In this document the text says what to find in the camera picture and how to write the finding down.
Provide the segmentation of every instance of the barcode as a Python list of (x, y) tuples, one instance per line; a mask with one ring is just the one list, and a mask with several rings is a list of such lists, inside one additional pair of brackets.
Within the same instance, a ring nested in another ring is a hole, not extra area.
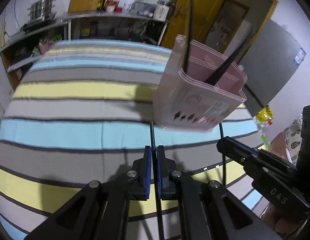
[(223, 102), (215, 102), (207, 109), (205, 114), (212, 116), (219, 116), (221, 113), (225, 112), (228, 109), (229, 105)]

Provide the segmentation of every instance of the bottle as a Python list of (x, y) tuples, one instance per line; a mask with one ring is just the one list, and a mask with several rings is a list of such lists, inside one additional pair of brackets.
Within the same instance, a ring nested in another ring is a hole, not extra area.
[(106, 11), (106, 0), (102, 0), (102, 10)]
[(96, 8), (97, 11), (102, 10), (102, 3), (103, 3), (103, 0), (98, 0), (97, 8)]

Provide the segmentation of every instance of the label sticker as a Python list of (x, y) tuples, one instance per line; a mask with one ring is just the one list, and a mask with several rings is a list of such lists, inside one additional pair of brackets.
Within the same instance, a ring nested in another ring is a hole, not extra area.
[(226, 103), (216, 101), (215, 103), (213, 103), (210, 106), (210, 108), (207, 109), (205, 114), (209, 114), (209, 115), (212, 115), (212, 116), (219, 116), (220, 114), (225, 112), (228, 109), (229, 106), (230, 105), (228, 105)]
[(306, 52), (303, 50), (303, 48), (300, 48), (299, 52), (297, 53), (293, 61), (295, 62), (297, 66), (299, 66), (300, 63), (304, 60), (305, 56), (306, 56)]

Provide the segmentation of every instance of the refrigerator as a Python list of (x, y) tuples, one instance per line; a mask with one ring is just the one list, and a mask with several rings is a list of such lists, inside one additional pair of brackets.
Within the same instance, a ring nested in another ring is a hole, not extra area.
[[(240, 61), (247, 74), (248, 88), (265, 106), (284, 87), (306, 55), (295, 39), (281, 26), (268, 19), (255, 42)], [(243, 88), (244, 103), (252, 116), (262, 108)]]

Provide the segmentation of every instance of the chopstick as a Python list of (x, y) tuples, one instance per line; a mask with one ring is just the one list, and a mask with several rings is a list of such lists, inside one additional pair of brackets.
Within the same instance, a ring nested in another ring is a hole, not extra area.
[(216, 85), (216, 83), (221, 79), (223, 74), (228, 70), (230, 65), (233, 63), (239, 52), (242, 50), (244, 45), (254, 36), (255, 31), (251, 30), (245, 40), (239, 45), (239, 47), (209, 76), (205, 83), (209, 85)]

